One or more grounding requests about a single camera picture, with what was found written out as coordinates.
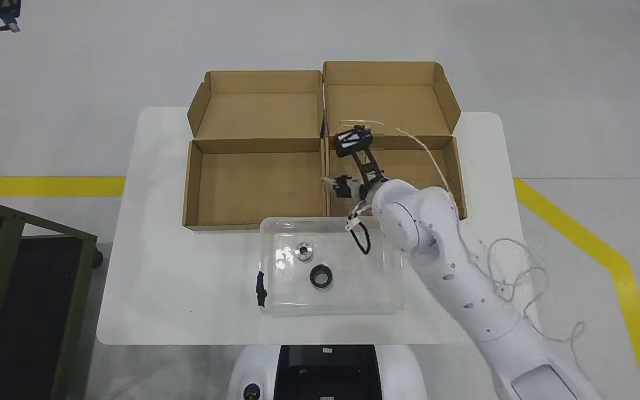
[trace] white robotic arm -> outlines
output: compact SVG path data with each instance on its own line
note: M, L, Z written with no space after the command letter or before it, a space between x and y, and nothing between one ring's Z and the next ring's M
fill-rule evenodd
M495 283L476 266L485 246L461 232L448 192L401 180L376 186L367 200L385 240L408 254L426 288L478 347L499 399L600 399L584 375L558 360L513 304L495 294Z

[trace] white table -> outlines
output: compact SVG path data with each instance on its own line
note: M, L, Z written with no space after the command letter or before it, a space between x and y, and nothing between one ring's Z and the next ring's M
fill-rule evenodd
M181 225L187 108L140 114L109 265L98 339L114 345L469 343L415 272L403 270L404 310L394 315L273 317L256 303L259 234L192 232ZM500 118L463 113L458 138L468 223L488 243L522 240ZM526 266L498 248L507 278ZM519 290L522 308L531 287Z

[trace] cardboard box flap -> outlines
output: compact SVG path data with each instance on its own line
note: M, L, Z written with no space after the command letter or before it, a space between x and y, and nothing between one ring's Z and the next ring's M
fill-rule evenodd
M320 71L210 71L189 108L196 139L319 138Z
M417 136L450 136L460 108L435 62L328 61L324 90L329 134L344 130L342 120L374 120L385 124L376 133L401 136L401 128Z
M187 111L187 119L189 120L189 125L191 126L191 133L193 134L193 137L195 137L198 133L200 123L202 122L202 117L204 117L204 113L205 111L207 111L207 106L209 105L210 99L211 82L209 81L209 74L206 74L204 77L204 81L200 84L196 95L193 97L193 101L191 102L189 111Z

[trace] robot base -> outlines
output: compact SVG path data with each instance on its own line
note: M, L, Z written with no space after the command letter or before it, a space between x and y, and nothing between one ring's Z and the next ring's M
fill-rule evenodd
M422 370L406 345L247 346L227 400L427 400Z

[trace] open cardboard box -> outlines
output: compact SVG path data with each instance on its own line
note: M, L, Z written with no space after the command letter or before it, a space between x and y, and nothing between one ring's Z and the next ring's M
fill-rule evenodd
M372 120L372 152L385 176L418 188L444 184L429 156L400 128L431 150L466 218L460 160L453 130L460 108L444 75L434 62L329 61L324 64L324 94L329 130L329 176L360 176L352 157L338 158L335 135L349 129L344 120ZM331 194L330 215L345 216L353 202Z
M189 108L183 225L327 215L320 71L208 72Z

